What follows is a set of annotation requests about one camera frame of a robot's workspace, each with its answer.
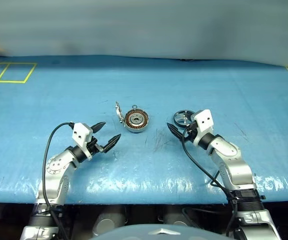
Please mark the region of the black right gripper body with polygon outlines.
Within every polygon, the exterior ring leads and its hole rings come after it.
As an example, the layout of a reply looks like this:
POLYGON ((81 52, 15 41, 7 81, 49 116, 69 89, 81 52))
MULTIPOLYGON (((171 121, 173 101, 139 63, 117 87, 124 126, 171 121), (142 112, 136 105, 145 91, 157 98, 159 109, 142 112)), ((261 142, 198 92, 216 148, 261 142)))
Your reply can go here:
POLYGON ((198 124, 197 123, 190 123, 185 127, 184 134, 184 142, 194 142, 195 138, 198 134, 198 124))

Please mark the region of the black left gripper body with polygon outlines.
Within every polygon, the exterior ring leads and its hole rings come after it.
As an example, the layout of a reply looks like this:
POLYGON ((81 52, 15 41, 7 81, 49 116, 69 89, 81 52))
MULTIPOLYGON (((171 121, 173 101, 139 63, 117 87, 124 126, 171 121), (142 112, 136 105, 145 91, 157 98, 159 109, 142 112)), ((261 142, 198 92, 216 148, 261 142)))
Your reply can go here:
POLYGON ((104 147, 99 145, 98 140, 92 136, 91 140, 86 144, 86 148, 90 154, 103 153, 104 147))

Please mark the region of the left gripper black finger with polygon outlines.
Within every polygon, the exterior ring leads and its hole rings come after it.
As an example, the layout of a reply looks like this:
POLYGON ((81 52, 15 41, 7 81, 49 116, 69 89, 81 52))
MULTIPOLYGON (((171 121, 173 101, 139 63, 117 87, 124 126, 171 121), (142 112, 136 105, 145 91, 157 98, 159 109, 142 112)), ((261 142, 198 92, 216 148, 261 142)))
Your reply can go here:
POLYGON ((103 153, 107 153, 109 150, 111 150, 119 141, 121 137, 121 134, 115 135, 112 137, 107 144, 103 147, 103 153))
POLYGON ((93 126, 91 126, 91 129, 92 129, 92 132, 95 134, 97 133, 98 131, 101 130, 101 128, 106 124, 105 121, 101 121, 101 122, 98 122, 96 124, 94 124, 93 126))

